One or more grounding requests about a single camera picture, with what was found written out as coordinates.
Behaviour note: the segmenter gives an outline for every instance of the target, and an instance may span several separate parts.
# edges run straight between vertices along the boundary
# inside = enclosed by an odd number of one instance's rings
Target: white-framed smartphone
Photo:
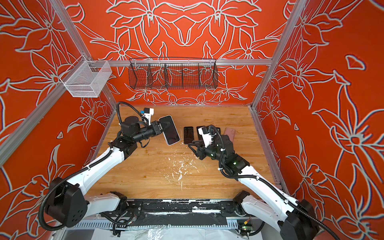
[[[171,115],[160,118],[159,122],[169,123],[169,126],[163,131],[164,138],[166,139],[168,145],[172,145],[180,141],[180,136],[177,133],[177,129]]]

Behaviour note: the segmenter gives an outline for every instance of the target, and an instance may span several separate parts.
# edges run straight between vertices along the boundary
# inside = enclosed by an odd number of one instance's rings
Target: black smartphone
[[[192,143],[194,140],[193,127],[184,127],[184,144]]]
[[[199,128],[201,128],[201,127],[205,127],[205,126],[198,126],[198,127],[196,127],[197,137],[199,138],[199,140],[203,140],[203,136],[201,136],[201,134],[199,133]],[[218,132],[221,135],[221,129],[219,127],[216,127],[216,128],[217,128]]]
[[[172,145],[180,141],[179,134],[177,133],[177,129],[171,115],[160,118],[159,122],[169,123],[169,126],[166,127],[163,131],[164,137],[168,145]]]

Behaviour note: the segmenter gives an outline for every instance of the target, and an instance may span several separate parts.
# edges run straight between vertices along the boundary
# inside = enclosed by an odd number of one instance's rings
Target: wooden tabletop
[[[247,160],[270,182],[273,178],[266,161],[250,112],[246,106],[236,107],[193,107],[153,106],[152,121],[171,115],[180,142],[168,146],[163,135],[152,137],[146,148],[140,145],[124,162],[105,174],[89,194],[98,195],[118,191],[131,199],[232,199],[241,190],[255,194],[243,184],[227,179],[217,170],[218,161],[206,157],[199,160],[188,145],[183,144],[184,127],[193,126],[197,140],[197,126],[213,124],[220,127],[222,134],[226,127],[236,130],[233,141],[237,154]],[[135,116],[126,106],[120,106],[121,118]],[[99,154],[107,148],[107,142],[114,140],[120,130],[115,116]]]

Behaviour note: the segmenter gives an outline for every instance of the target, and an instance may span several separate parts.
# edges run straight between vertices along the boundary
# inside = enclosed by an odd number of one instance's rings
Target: pink smartphone
[[[236,130],[233,128],[226,127],[224,130],[224,135],[228,135],[229,140],[231,140],[231,142],[233,142],[233,139],[235,138],[235,133]]]

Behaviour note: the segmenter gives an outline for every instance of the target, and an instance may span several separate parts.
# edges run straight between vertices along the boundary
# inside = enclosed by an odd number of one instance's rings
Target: black wire basket
[[[215,59],[131,58],[129,86],[133,89],[215,89]]]

